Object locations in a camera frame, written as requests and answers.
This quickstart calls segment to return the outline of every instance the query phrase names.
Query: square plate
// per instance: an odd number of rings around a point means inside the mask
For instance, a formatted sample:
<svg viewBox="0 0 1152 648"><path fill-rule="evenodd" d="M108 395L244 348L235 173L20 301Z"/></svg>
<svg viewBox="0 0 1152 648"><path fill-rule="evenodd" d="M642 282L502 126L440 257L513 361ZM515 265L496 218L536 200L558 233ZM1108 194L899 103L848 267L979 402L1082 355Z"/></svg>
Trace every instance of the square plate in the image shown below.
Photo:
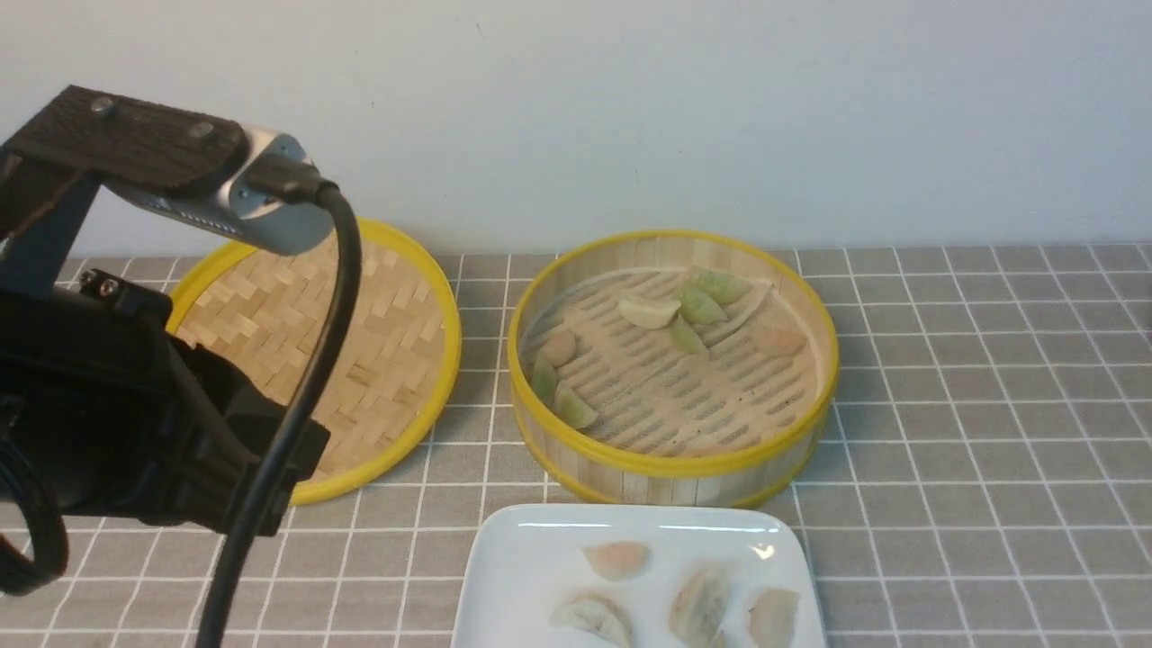
<svg viewBox="0 0 1152 648"><path fill-rule="evenodd" d="M616 541L651 549L638 577L608 582L582 548ZM588 633L552 627L548 616L582 593L611 597L631 619L634 648L682 647L668 631L681 587L705 565L725 565L733 590L722 628L728 646L752 647L749 609L760 590L799 594L791 648L825 648L816 588L796 535L765 513L729 508L526 504L480 527L464 572L452 648L611 648Z"/></svg>

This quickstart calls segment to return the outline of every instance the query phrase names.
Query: yellow rim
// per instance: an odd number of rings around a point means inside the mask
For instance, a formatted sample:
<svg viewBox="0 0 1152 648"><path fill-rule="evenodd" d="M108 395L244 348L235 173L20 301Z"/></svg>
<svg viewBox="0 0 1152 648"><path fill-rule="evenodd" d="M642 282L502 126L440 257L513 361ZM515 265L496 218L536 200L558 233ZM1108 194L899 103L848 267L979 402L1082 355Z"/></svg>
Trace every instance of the yellow rim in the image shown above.
<svg viewBox="0 0 1152 648"><path fill-rule="evenodd" d="M460 354L461 346L463 345L460 311L456 309L456 300L452 293L452 285L448 282L444 270L440 269L435 259L419 243L403 232L382 223L371 220L361 220L359 227L361 236L381 247L395 250L400 256L415 265L429 280L431 289L435 294L437 301L445 314L445 347L444 360L440 364L440 377L433 387L427 405L420 408L416 419L409 423L408 428L396 437L396 440L387 450L336 476L316 482L304 482L297 485L296 490L293 491L290 502L294 506L313 504L344 495L379 477L399 464L432 429L432 424L440 416L445 405L448 402L448 397L452 394L452 389L456 383L456 375L460 371ZM220 274L255 251L257 249L251 246L230 242L196 264L172 293L173 310L172 317L168 318L168 332L175 334L180 330L180 324L184 321L184 316L188 315L188 310L196 303L197 297Z"/></svg>
<svg viewBox="0 0 1152 648"><path fill-rule="evenodd" d="M516 417L516 424L520 425L520 428L523 430L524 420L521 419L520 416L520 409L514 408L513 416ZM556 482L560 485L568 489L573 495L583 499L584 502L591 502L596 504L621 504L621 502L609 499L600 495L599 492L596 492L594 490L588 488L586 485L569 477L555 464L548 461L548 458L545 457L544 452L541 452L540 449L536 445L536 440L531 437L531 435L523 435L523 436L524 436L524 445L528 447L528 452L532 455L532 458L536 459L536 461L539 462L540 466L543 466L544 469L547 470L547 473L552 475L552 477L556 480ZM816 437L809 444L808 451L804 453L804 458L801 459L799 462L796 464L796 466L793 466L793 469L789 470L788 474L785 475L782 480L751 497L741 499L740 502L732 504L730 507L758 508L761 504L764 504L768 499L772 499L778 492L788 488L788 484L790 484L791 481L796 479L796 475L798 475L804 469L804 467L808 466L809 460L812 459L812 453L816 452L817 445L820 443L821 436L824 436L823 429L819 430L819 432L817 432Z"/></svg>
<svg viewBox="0 0 1152 648"><path fill-rule="evenodd" d="M813 407L809 410L806 415L798 419L787 430L770 443L758 445L755 447L741 450L737 452L729 452L725 454L717 454L713 457L700 457L700 458L683 458L683 457L649 457L645 454L636 454L632 452L627 452L616 447L612 447L605 443L589 438L588 436L581 434L577 430L566 425L555 414L552 413L532 392L529 385L528 377L521 369L520 361L520 334L521 326L523 325L522 318L524 315L524 306L532 299L532 294L536 292L537 287L544 281L550 274L556 271L558 268L568 263L573 258L588 254L590 251L597 250L599 248L616 246L627 241L647 238L689 238L689 239L702 239L705 241L712 241L715 243L729 246L736 248L741 251L756 256L764 262L771 264L773 268L783 273L797 285L808 295L808 297L818 308L819 316L824 322L826 330L828 331L828 345L832 349L831 362L828 363L829 376L828 380L824 385L824 390L817 398ZM752 466L759 465L772 457L779 454L785 447L791 445L791 443L801 435L803 435L812 424L824 414L832 402L832 394L835 393L836 382L840 377L840 346L836 341L835 327L832 323L832 316L828 315L828 309L824 307L824 302L816 294L816 291L804 281L799 274L794 272L790 268L778 261L772 255L765 253L764 250L753 248L741 241L734 239L728 239L726 236L720 236L718 234L710 234L706 232L695 232L690 229L650 229L641 232L629 232L627 234L619 234L615 236L609 236L607 239L601 239L594 241L570 253L561 256L560 258L553 261L547 268L540 272L536 279L529 284L528 289L520 297L520 303L516 304L516 310L511 316L511 325L508 329L508 366L511 372L511 385L513 391L516 392L524 406L528 407L529 413L536 421L539 421L544 429L552 436L556 437L559 440L563 442L568 446L575 449L581 454L594 459L600 464L611 466L613 468L626 470L629 473L636 473L641 475L646 475L651 477L694 477L694 476L712 476L725 473L735 473L750 468Z"/></svg>

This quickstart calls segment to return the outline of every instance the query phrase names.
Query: bamboo steamer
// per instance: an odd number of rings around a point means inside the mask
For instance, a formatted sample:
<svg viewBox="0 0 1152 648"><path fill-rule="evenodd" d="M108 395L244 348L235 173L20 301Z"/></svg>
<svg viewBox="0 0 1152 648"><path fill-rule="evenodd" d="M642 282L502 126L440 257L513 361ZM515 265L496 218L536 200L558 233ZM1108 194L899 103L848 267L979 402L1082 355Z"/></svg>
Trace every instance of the bamboo steamer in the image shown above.
<svg viewBox="0 0 1152 648"><path fill-rule="evenodd" d="M452 285L404 233L359 220L361 287L348 337L312 417L332 438L291 504L347 493L399 464L444 410L463 334ZM319 338L335 281L335 235L298 256L228 243L173 292L168 332L230 360L285 405Z"/></svg>
<svg viewBox="0 0 1152 648"><path fill-rule="evenodd" d="M697 327L706 360L616 310L624 291L670 296L694 266L752 282L725 307L727 322ZM798 331L806 344L768 359L749 337L756 326ZM562 330L575 333L577 352L558 375L598 412L582 431L561 422L529 379L536 351ZM771 255L698 232L629 233L560 257L524 292L508 339L513 407L529 451L590 502L759 505L808 464L839 376L835 330L816 292Z"/></svg>

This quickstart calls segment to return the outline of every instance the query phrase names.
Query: grid pattern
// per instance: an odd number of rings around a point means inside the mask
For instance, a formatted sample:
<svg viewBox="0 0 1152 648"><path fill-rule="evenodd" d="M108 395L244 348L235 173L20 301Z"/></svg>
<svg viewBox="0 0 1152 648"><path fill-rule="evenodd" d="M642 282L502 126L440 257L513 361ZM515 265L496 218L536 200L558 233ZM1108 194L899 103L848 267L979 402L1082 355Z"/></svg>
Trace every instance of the grid pattern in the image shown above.
<svg viewBox="0 0 1152 648"><path fill-rule="evenodd" d="M1152 646L1152 246L774 250L840 333L835 416L764 507L796 529L836 648ZM502 334L554 258L439 257L465 344L435 429L253 548L227 646L442 648L478 525L571 502L521 443ZM88 259L169 289L195 259ZM0 645L190 646L217 536L69 520L65 579ZM0 530L26 535L12 507Z"/></svg>

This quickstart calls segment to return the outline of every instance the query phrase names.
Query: woven bamboo lid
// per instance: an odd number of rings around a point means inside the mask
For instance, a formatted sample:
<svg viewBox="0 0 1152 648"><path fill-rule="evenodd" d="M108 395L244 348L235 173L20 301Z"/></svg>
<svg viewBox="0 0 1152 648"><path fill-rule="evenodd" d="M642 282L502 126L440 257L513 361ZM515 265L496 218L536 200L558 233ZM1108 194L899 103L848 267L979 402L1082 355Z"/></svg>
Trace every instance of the woven bamboo lid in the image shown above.
<svg viewBox="0 0 1152 648"><path fill-rule="evenodd" d="M293 504L342 495L396 465L431 429L460 368L460 314L439 265L386 225L361 221L361 234L356 311L312 414L332 438ZM229 243L176 288L168 329L228 359L283 405L317 342L335 265L334 235L294 257Z"/></svg>

